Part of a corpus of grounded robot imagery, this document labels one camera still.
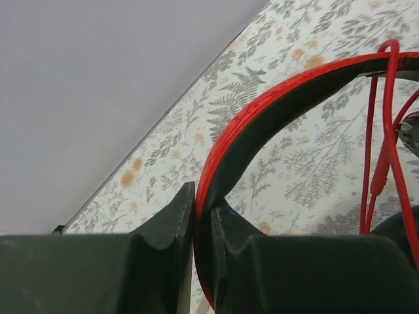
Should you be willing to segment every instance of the floral wallpaper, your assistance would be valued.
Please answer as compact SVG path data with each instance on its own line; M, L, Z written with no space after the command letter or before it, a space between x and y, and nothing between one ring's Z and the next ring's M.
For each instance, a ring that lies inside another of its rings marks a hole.
M417 0L271 0L65 232L133 230L165 206L183 182L198 182L213 142L253 98L301 71L374 52L389 38L398 39L402 51L419 50L418 27ZM394 111L418 88L399 81ZM369 80L359 78L277 134L228 195L231 206L270 235L356 233L368 93ZM383 133L380 105L379 98L373 163ZM399 153L414 196L419 160L405 148ZM398 210L389 176L374 225ZM196 274L192 281L194 313L202 291Z

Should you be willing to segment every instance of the red cable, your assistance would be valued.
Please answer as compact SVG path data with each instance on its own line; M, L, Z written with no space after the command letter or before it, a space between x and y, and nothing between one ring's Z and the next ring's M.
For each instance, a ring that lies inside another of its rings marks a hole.
M400 110L399 114L397 115L396 119L393 123L393 129L396 131L396 127L400 124L401 120L403 119L406 112L409 108L413 105L413 103L419 98L419 90L415 91L413 95L406 101L403 105L402 109ZM368 234L371 229L371 224L373 221L373 213L374 213L374 206L376 198L381 194L384 189L384 186L387 183L387 175L388 171L390 170L390 162L388 160L388 156L386 153L386 140L383 140L380 155L378 157L378 162L374 171L373 179L371 181L371 200L368 207L367 213L367 221L365 223L365 233Z
M388 62L386 83L384 85L383 99L384 138L386 139L385 143L387 146L387 155L390 160L395 184L399 194L401 213L405 222L407 239L409 240L414 262L419 270L419 239L416 231L416 225L414 223L412 207L410 206L405 178L403 177L403 171L401 169L399 156L397 155L395 147L396 136L392 122L393 90L399 62L399 43L394 39L390 39L381 45L378 52L385 52L388 47L390 47L390 58Z
M375 97L377 94L378 78L371 79L371 87L369 92L368 114L367 114L367 134L365 139L365 158L364 158L364 180L362 186L361 197L361 215L359 218L359 234L365 234L365 215L367 214L367 200L369 187L369 172L371 165L371 146L373 138L373 124L374 124L374 106Z

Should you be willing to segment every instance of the headphone headband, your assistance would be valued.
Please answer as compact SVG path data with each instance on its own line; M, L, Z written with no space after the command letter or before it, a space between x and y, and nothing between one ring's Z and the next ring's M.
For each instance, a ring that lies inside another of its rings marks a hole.
M254 99L223 130L206 160L196 195L195 260L207 298L212 299L212 259L199 248L211 243L210 210L225 201L274 135L355 78L385 75L389 56L383 52L334 61L291 77ZM419 82L419 52L399 55L397 78Z

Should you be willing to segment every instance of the white ceiling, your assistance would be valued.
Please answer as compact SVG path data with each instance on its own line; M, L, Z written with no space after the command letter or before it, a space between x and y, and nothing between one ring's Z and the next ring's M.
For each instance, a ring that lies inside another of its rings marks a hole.
M0 232L65 224L267 0L1 0Z

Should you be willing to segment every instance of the black ear cushion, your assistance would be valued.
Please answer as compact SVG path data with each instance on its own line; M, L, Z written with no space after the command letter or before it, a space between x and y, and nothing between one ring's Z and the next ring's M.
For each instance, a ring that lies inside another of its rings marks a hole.
M414 206L412 211L416 230L419 230L419 205ZM412 264L412 267L416 268L409 241L407 239L405 223L403 222L403 216L401 212L391 216L390 218L387 218L384 222L379 224L371 232L371 234L388 237L394 241L406 254L409 262Z

